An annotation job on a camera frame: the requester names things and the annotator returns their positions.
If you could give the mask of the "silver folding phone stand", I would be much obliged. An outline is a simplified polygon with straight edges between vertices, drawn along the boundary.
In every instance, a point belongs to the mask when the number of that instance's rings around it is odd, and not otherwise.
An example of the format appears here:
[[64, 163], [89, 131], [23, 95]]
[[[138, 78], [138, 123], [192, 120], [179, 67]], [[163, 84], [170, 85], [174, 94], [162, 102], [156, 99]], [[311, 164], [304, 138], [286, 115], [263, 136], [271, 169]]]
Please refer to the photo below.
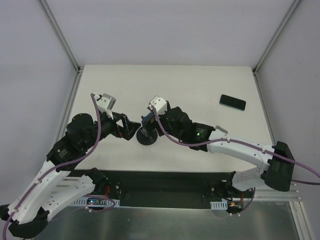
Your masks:
[[228, 131], [227, 131], [226, 129], [224, 129], [224, 128], [220, 127], [219, 125], [216, 125], [216, 126], [215, 126], [215, 128], [216, 128], [217, 130], [219, 130], [219, 131], [221, 131], [221, 132], [225, 133], [225, 134], [228, 134]]

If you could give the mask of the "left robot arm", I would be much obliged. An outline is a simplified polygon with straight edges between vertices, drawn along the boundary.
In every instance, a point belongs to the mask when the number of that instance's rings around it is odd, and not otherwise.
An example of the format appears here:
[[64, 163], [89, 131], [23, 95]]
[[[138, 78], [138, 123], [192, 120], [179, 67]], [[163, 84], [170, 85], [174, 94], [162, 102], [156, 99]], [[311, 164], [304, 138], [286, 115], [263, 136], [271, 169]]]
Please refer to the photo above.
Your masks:
[[85, 172], [80, 179], [63, 190], [54, 193], [56, 186], [84, 160], [88, 150], [108, 135], [129, 141], [141, 127], [123, 113], [99, 115], [93, 121], [90, 114], [80, 113], [67, 125], [64, 137], [57, 141], [46, 156], [38, 175], [28, 189], [13, 203], [0, 207], [0, 218], [5, 230], [17, 238], [30, 239], [41, 233], [49, 221], [75, 200], [94, 193], [102, 194], [107, 178], [97, 168]]

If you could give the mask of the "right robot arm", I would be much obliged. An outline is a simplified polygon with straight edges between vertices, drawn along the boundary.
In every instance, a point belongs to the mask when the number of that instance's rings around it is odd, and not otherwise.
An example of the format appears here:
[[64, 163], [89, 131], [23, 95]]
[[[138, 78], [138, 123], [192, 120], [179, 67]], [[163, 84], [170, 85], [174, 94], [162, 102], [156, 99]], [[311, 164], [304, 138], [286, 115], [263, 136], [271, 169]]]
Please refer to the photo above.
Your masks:
[[275, 145], [262, 144], [232, 137], [217, 128], [193, 122], [179, 107], [148, 106], [150, 114], [143, 118], [142, 126], [148, 132], [166, 136], [170, 141], [195, 151], [223, 154], [245, 161], [254, 167], [235, 171], [225, 184], [225, 192], [237, 197], [242, 191], [260, 186], [288, 192], [294, 171], [294, 157], [289, 146], [281, 141]]

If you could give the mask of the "black round-base phone stand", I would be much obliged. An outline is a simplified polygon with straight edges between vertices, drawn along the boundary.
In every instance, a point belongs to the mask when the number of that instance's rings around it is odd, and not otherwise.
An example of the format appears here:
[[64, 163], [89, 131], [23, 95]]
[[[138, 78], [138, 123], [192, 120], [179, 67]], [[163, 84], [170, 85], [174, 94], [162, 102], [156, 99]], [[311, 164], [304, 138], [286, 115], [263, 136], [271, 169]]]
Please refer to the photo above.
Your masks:
[[137, 141], [143, 146], [153, 145], [158, 139], [156, 130], [147, 131], [145, 128], [140, 127], [136, 132]]

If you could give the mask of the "blue-edged black phone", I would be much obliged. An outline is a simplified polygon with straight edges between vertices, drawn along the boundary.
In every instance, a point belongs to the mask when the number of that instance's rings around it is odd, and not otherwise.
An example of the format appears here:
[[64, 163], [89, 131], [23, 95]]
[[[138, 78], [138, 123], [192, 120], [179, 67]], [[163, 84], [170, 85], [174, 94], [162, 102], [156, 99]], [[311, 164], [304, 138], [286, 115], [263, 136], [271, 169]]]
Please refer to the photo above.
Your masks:
[[142, 116], [141, 125], [143, 128], [149, 128], [155, 121], [155, 114], [149, 112], [146, 116]]

